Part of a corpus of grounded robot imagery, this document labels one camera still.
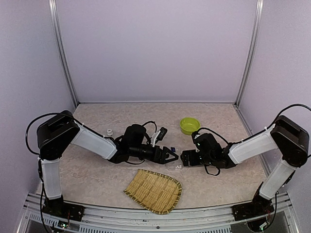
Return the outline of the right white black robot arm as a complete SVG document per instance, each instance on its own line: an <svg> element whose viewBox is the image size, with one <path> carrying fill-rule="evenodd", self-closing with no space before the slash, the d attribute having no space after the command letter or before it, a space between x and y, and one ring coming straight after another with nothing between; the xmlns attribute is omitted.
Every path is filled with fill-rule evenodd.
<svg viewBox="0 0 311 233"><path fill-rule="evenodd" d="M260 184L251 202L232 207L235 220L243 220L273 212L272 198L287 184L297 168L303 166L308 154L310 136L298 124L278 113L274 121L262 131L241 140L227 143L222 148L216 141L216 132L191 134L196 146L194 150L185 150L181 154L184 166L214 166L217 170L233 168L254 156L271 150L279 150L282 157L268 178Z"/></svg>

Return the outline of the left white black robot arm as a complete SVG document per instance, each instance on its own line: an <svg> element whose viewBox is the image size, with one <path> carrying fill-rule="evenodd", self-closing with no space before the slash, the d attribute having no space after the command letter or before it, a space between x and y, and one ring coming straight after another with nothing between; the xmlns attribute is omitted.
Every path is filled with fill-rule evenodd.
<svg viewBox="0 0 311 233"><path fill-rule="evenodd" d="M42 194L46 197L45 213L63 216L79 214L84 209L64 202L61 192L59 162L69 145L84 148L115 164L127 162L131 156L161 165L179 158L168 147L157 145L167 133L164 127L155 129L153 136L149 136L144 125L133 124L126 128L123 135L114 139L79 122L68 110L49 113L48 116L50 119L36 130L38 173L42 181Z"/></svg>

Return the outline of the white capped pill bottle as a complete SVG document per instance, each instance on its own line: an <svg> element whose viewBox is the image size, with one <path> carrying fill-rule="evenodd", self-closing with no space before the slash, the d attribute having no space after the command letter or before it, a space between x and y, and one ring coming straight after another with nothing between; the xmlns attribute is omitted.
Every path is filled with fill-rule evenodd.
<svg viewBox="0 0 311 233"><path fill-rule="evenodd" d="M110 137L112 137L113 136L113 131L112 131L112 129L107 129L107 136L110 136Z"/></svg>

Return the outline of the clear plastic pill organizer box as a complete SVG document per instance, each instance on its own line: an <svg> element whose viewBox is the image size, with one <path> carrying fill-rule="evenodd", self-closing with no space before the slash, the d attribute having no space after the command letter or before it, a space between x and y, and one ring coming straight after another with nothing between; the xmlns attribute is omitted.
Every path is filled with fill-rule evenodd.
<svg viewBox="0 0 311 233"><path fill-rule="evenodd" d="M169 162L167 164L165 164L165 168L168 171L181 171L184 166L183 166L183 162L180 158L182 150L179 147L169 147L169 149L175 153L176 155L178 155L178 160L174 160L172 162Z"/></svg>

